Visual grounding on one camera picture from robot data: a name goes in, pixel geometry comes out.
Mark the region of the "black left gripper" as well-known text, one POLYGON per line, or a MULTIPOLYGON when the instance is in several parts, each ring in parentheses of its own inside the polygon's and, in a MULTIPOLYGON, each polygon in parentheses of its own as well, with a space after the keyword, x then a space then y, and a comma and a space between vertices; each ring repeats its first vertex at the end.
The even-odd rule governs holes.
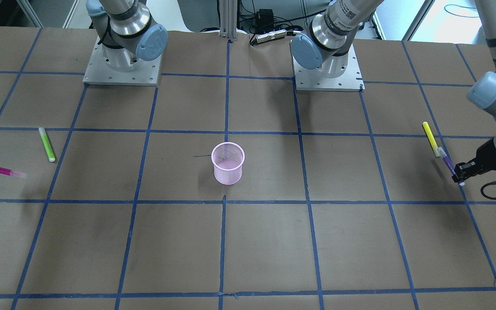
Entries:
POLYGON ((474 159, 455 165, 453 181, 465 181, 489 171, 496 171, 496 146, 493 139, 489 139, 476 150, 474 159))

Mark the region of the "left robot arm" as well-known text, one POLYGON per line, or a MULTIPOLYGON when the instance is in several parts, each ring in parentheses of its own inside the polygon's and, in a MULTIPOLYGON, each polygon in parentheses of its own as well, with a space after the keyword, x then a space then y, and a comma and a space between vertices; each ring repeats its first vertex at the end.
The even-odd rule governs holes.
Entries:
MULTIPOLYGON (((309 27, 291 41, 293 58, 305 69, 317 69, 326 60, 351 46, 348 35, 378 6, 380 0, 335 0, 313 18, 309 27)), ((496 0, 477 0, 477 12, 484 29, 495 71, 486 72, 467 94, 477 108, 496 118, 496 0)), ((476 151, 474 159, 452 168, 455 183, 496 171, 496 136, 476 151)))

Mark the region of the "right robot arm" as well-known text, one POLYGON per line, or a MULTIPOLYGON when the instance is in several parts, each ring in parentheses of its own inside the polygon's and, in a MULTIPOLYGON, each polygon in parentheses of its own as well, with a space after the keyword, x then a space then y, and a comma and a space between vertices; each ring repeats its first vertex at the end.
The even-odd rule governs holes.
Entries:
POLYGON ((167 30, 150 14, 145 0, 87 0, 88 15, 98 32, 95 48, 109 61, 108 78, 148 69, 162 55, 167 30))

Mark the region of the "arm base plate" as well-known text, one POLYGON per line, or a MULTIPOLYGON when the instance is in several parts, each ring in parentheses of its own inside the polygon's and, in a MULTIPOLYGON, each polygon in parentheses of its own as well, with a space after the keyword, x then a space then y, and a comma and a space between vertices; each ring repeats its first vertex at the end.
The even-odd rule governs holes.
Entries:
POLYGON ((163 55, 152 61, 139 59, 126 49, 110 49, 95 44, 85 69, 83 82, 97 86, 156 87, 160 79, 163 55))
POLYGON ((365 90, 354 45, 346 55, 333 56, 317 69, 303 68, 292 59, 297 90, 360 92, 365 90))

